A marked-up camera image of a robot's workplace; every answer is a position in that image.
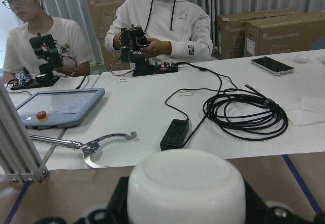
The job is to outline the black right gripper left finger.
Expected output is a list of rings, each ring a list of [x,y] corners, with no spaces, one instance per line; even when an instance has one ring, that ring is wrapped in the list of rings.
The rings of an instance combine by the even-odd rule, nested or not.
[[[129,177],[121,177],[106,209],[96,209],[75,223],[128,223],[127,189]]]

